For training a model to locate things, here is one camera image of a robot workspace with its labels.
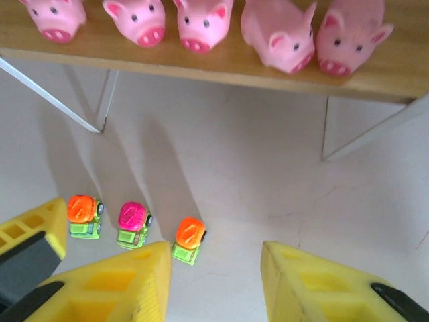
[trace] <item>pig ear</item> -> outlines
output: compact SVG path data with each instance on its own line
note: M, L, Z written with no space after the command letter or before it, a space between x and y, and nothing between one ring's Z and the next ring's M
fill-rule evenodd
M116 1L103 1L103 7L105 8L105 11L113 18L117 19L119 12L123 10L122 4L116 2Z
M176 5L177 9L179 8L183 8L186 9L188 6L188 3L186 2L186 0L173 0L174 4Z
M216 7L211 11L212 15L217 15L221 19L227 16L227 6L224 3L219 3Z
M274 50L275 47L279 45L279 43L287 41L288 38L289 37L286 32L275 32L269 38L269 43L268 43L269 49Z
M344 29L343 15L337 10L331 9L326 14L323 21L323 28L338 27L341 30Z
M384 42L387 37L390 36L393 31L393 25L387 24L378 28L371 36L371 43L375 46Z
M306 12L304 12L304 23L308 26L311 26L311 21L313 20L314 12L316 11L317 2L313 2Z

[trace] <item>pig snout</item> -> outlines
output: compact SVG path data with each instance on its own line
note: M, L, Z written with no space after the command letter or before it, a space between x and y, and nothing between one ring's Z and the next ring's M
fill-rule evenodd
M201 42L197 39L184 38L182 39L182 44L185 46L185 48L200 54L204 54L210 50L210 46L208 44L205 44L204 42Z
M145 30L137 39L137 43L141 47L152 47L158 44L164 38L166 30L163 27L154 27Z
M72 40L70 33L56 28L44 29L42 35L58 44L67 44Z
M304 57L303 60L301 60L299 62L298 65L296 65L294 67L294 69L292 69L292 71L290 72L291 74L295 74L296 72L299 72L300 70L302 70L305 66L308 65L308 63L311 61L311 59L314 56L314 52L309 53L307 56Z
M340 62L333 60L321 60L319 62L320 69L332 76L348 76L351 74L350 68Z

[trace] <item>pink toy pig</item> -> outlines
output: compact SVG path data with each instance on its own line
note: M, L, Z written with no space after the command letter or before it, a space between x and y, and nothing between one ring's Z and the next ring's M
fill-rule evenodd
M320 68L347 76L362 65L393 31L383 23L384 0L334 0L317 35Z
M119 32L141 47L161 42L166 31L166 12L161 0L104 0L103 7Z
M262 63L294 74L314 55L311 21L316 3L303 13L289 0L247 0L241 33Z
M59 44L72 41L79 27L86 22L82 0L20 0L39 31Z
M183 45L204 54L226 37L234 0L174 0Z

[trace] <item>table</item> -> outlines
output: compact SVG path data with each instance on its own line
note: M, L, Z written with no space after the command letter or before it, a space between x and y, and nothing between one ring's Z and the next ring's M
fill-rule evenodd
M295 2L305 9L311 0ZM332 146L333 124L328 99L323 158L332 160L429 109L429 1L386 2L385 21L395 24L392 35L353 76L333 78L319 71L316 60L294 76L264 67L254 50L241 37L240 16L244 0L235 2L227 38L204 56L193 54L181 45L176 8L172 0L164 0L166 37L161 44L151 49L139 48L124 38L105 13L101 0L84 2L88 23L79 29L75 39L68 45L57 45L45 40L18 0L3 0L0 12L1 56L110 70L95 125L79 117L2 58L0 67L96 133L103 131L119 70L406 104L400 112L335 150ZM315 30L329 3L329 0L318 2L313 22Z

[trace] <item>white floor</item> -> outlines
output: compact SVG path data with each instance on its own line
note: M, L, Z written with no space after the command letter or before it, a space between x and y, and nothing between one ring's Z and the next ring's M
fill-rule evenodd
M104 71L10 61L77 111L97 105ZM57 195L107 208L101 239L70 238L59 272L122 252L117 215L133 200L155 215L149 242L172 241L187 216L208 227L195 266L174 261L167 321L266 321L268 239L380 275L429 307L429 115L322 163L326 97L121 73L97 135L4 72L0 84L0 220ZM339 144L397 109L341 103Z

